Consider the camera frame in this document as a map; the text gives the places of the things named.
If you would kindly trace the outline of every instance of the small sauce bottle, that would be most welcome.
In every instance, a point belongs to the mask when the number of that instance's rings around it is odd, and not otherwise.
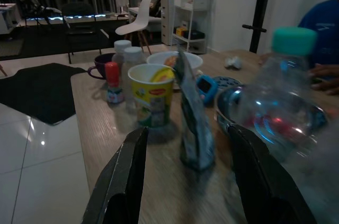
[[[119,85],[119,66],[116,62],[105,64],[106,80],[108,83],[107,102],[118,104],[123,102],[123,92]]]

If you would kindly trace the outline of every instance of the person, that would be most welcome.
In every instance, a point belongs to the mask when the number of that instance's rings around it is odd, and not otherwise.
[[[312,84],[314,90],[326,94],[339,94],[339,0],[317,4],[301,20],[299,27],[318,33],[318,41],[310,56],[310,77],[323,78]],[[262,55],[259,64],[265,63],[270,54]]]
[[[44,7],[38,0],[20,0],[20,2],[27,13],[36,16],[43,16],[48,25],[51,25],[48,15],[51,13],[61,14],[61,11],[57,8]]]

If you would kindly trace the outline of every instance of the yellow noodle cup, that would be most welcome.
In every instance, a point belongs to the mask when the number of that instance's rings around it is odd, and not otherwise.
[[[151,82],[157,71],[170,68],[161,64],[141,64],[128,70],[139,124],[160,127],[169,123],[174,79]]]

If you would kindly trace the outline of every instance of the hand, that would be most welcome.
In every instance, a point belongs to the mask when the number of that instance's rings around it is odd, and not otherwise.
[[[261,55],[259,59],[259,65],[262,66],[269,59],[271,55],[272,53],[266,53],[264,55]]]
[[[316,67],[310,70],[311,77],[336,77],[329,81],[324,81],[319,84],[312,85],[314,90],[326,91],[328,95],[339,94],[339,65],[321,65],[316,64]]]

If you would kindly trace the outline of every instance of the plastic bottle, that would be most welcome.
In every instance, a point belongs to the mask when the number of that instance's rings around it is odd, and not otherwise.
[[[238,123],[261,137],[279,162],[307,139],[311,125],[308,55],[316,40],[317,33],[309,29],[277,29],[273,55],[242,93]]]
[[[130,47],[124,50],[124,63],[122,65],[122,89],[125,96],[126,107],[129,112],[135,110],[134,96],[132,92],[131,79],[128,70],[135,65],[144,64],[145,59],[140,47]]]
[[[284,163],[318,223],[339,223],[339,120],[317,135],[309,155],[296,149]]]
[[[118,40],[114,42],[115,54],[112,57],[112,62],[116,62],[118,64],[120,75],[122,64],[124,62],[123,51],[125,50],[125,48],[129,47],[132,47],[132,42],[130,42],[129,40]]]
[[[105,72],[108,84],[107,102],[118,104],[123,101],[118,64],[116,62],[107,62],[105,64]]]

